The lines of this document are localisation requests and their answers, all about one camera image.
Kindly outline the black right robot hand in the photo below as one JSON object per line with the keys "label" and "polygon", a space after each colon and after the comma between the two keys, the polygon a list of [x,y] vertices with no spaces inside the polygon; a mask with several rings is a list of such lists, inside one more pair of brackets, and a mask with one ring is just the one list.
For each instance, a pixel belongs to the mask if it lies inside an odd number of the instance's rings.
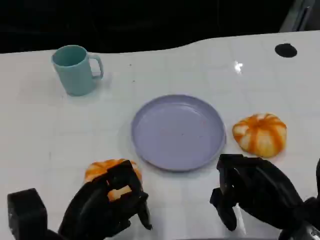
{"label": "black right robot hand", "polygon": [[233,208],[239,206],[256,219],[281,230],[280,240],[290,239],[299,228],[297,210],[303,200],[290,179],[260,157],[221,154],[216,165],[219,187],[209,202],[229,231],[237,227]]}

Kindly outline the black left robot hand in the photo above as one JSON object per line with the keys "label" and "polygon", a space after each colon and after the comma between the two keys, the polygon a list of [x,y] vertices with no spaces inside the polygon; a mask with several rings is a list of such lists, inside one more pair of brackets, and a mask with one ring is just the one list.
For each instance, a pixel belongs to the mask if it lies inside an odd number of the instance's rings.
{"label": "black left robot hand", "polygon": [[104,240],[129,228],[134,215],[151,230],[148,197],[132,163],[125,160],[81,187],[64,213],[58,234],[66,240]]}

